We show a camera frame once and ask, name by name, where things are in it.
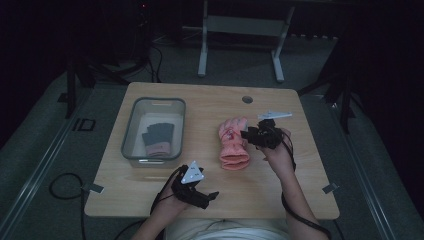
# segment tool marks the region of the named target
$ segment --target person's right hand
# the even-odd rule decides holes
[[[272,170],[281,178],[281,174],[294,173],[293,162],[290,156],[289,151],[293,151],[293,146],[291,146],[290,136],[291,133],[289,130],[281,128],[284,132],[282,135],[283,141],[291,149],[288,150],[286,146],[280,143],[275,149],[270,149],[266,147],[257,147],[265,154],[265,159],[268,161]]]

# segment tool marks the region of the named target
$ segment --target dark background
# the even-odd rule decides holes
[[[288,1],[273,1],[281,4]],[[333,1],[297,4],[289,33],[338,37],[323,76],[353,67],[354,91],[373,121],[418,211],[424,169],[424,7],[409,1]],[[140,4],[146,3],[147,9]],[[280,18],[271,2],[210,1],[211,11]],[[117,64],[148,54],[154,28],[181,40],[181,26],[201,26],[202,1],[0,2],[1,141],[7,141],[47,86],[65,71],[67,56],[81,49],[99,62]],[[138,25],[151,27],[140,34]]]

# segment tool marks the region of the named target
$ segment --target metal stand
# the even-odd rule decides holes
[[[284,21],[264,20],[208,15],[208,0],[204,0],[203,2],[202,49],[200,51],[199,69],[197,72],[199,77],[206,76],[208,32],[225,32],[278,37],[278,45],[274,50],[271,51],[271,57],[274,65],[276,80],[278,82],[284,81],[284,74],[280,62],[280,54],[284,40],[287,37],[287,31],[289,29],[290,21],[293,16],[295,7],[290,7],[290,10]]]

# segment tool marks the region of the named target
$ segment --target table leg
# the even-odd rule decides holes
[[[274,50],[271,51],[272,63],[274,64],[274,71],[275,71],[275,77],[277,79],[277,82],[284,81],[283,69],[281,67],[281,62],[280,62],[280,54],[281,54],[281,49],[283,48],[284,40],[287,37],[287,31],[289,30],[290,21],[293,16],[294,9],[295,7],[290,8],[287,14],[285,23],[283,24],[281,29],[278,45]]]
[[[206,63],[208,60],[208,1],[203,1],[203,28],[202,28],[202,49],[200,50],[199,70],[197,75],[199,77],[206,76]]]

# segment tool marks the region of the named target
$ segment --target white shirt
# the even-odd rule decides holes
[[[287,240],[285,233],[276,233],[266,229],[255,228],[231,228],[224,230],[205,230],[197,233],[192,240]]]

